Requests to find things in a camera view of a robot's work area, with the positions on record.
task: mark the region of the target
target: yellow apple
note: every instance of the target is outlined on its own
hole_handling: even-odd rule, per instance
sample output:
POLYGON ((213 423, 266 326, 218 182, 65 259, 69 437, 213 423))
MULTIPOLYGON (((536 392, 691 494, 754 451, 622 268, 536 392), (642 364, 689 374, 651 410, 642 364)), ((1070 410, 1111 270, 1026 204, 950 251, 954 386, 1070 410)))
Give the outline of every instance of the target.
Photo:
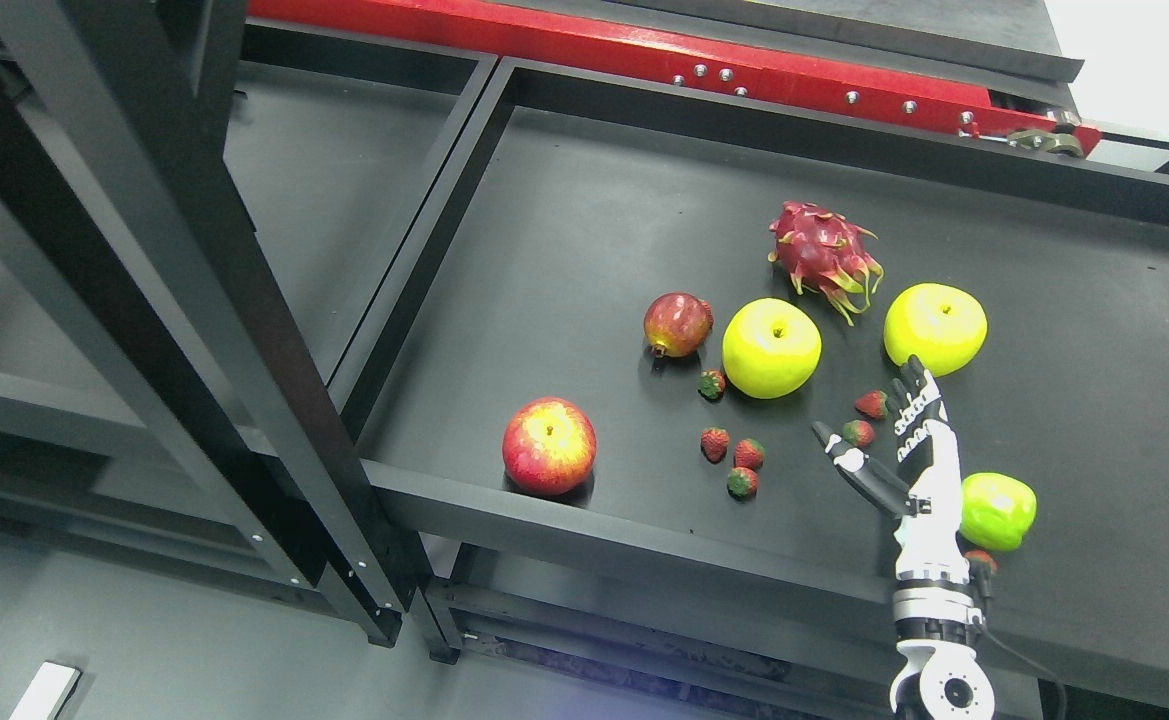
POLYGON ((722 369, 750 397, 789 395, 816 372, 819 328, 789 302, 763 297, 740 307, 722 333, 722 369))
POLYGON ((988 334, 988 318, 971 293, 940 283, 908 288, 886 310, 881 338, 892 364, 916 355, 935 378, 969 364, 988 334))

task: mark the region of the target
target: black tray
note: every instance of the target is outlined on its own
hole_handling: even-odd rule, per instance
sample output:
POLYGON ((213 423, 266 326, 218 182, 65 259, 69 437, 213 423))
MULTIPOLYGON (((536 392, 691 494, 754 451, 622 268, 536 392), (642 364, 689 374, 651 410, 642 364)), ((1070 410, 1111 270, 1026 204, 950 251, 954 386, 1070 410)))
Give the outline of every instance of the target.
MULTIPOLYGON (((241 58, 224 161, 328 381, 494 60, 256 20, 247 23, 241 58)), ((62 129, 36 96, 22 101, 21 109, 215 396, 233 420, 249 424, 170 293, 155 288, 148 263, 127 241, 126 228, 62 129)), ((108 382, 0 266, 0 430, 160 459, 160 448, 136 432, 136 423, 108 382), (95 441, 109 430, 112 437, 95 441)))
MULTIPOLYGON (((1169 179, 505 60, 355 338, 373 351, 346 420, 366 418, 372 482, 413 527, 767 591, 891 642, 892 522, 809 424, 852 418, 887 382, 881 317, 924 281, 990 318, 980 356, 941 381, 963 470, 1040 498, 1026 546, 1001 556, 994 624, 1068 681, 1169 706, 1169 179), (857 327, 766 263, 789 199, 880 234, 886 279, 857 327), (712 302, 718 325, 658 369, 639 319, 672 290, 712 302), (781 400, 707 404, 699 369, 763 296, 812 317, 819 368, 781 400), (577 402, 599 434, 593 480, 563 501, 502 472, 506 421, 542 395, 577 402), (756 500, 732 501, 726 466, 700 457, 707 425, 768 448, 756 500)), ((887 445, 872 450, 888 461, 887 445)))

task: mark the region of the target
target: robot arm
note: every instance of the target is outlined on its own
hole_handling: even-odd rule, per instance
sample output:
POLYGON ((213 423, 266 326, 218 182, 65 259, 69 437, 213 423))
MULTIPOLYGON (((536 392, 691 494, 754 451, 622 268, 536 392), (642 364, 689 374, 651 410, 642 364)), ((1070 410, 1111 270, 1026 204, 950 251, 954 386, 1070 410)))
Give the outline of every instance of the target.
POLYGON ((983 625, 971 597, 971 569, 959 551, 962 470, 959 439, 935 378, 916 356, 900 369, 887 402, 899 475, 812 425, 825 454, 860 496, 900 519, 895 541, 895 650, 905 665, 891 683, 901 719, 992 716, 992 687, 971 644, 983 625))

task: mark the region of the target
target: dragon fruit scale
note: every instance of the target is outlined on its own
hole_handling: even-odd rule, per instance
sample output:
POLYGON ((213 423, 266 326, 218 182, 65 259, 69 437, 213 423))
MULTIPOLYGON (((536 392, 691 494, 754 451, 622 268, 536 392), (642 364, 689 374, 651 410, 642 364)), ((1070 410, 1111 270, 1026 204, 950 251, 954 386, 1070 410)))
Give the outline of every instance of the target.
POLYGON ((869 297, 881 282, 881 265, 864 251, 860 236, 876 234, 814 202, 789 200, 780 217, 772 223, 775 251, 767 256, 772 263, 784 265, 793 279, 794 290, 802 288, 821 291, 846 323, 855 325, 850 313, 869 310, 869 297), (864 306, 850 300, 852 295, 864 296, 864 306))

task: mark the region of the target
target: red metal bar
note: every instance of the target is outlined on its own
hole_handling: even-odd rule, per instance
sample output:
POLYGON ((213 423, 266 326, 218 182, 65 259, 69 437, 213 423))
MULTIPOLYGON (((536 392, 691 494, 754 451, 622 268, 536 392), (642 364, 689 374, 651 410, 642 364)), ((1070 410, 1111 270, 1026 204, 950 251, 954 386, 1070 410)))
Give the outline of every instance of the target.
MULTIPOLYGON (((946 136, 971 132, 971 123, 981 136, 1054 129, 1050 118, 995 108, 987 88, 968 83, 483 0, 251 0, 249 12, 625 77, 675 82, 680 76, 684 86, 699 90, 743 88, 753 99, 946 136), (703 76, 697 65, 706 70, 703 76)), ((1091 126, 1074 136, 1086 152, 1100 141, 1099 129, 1091 126)))

